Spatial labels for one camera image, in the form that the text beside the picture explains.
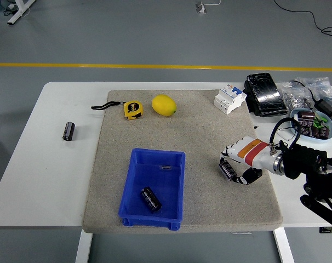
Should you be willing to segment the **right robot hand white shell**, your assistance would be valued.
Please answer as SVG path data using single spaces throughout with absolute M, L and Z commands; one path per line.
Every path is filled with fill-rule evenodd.
M 245 164 L 248 169 L 239 175 L 230 165 L 229 159 Z M 278 152 L 271 153 L 268 143 L 245 136 L 221 152 L 219 168 L 229 181 L 248 185 L 259 179 L 264 169 L 280 174 L 281 161 L 281 155 Z

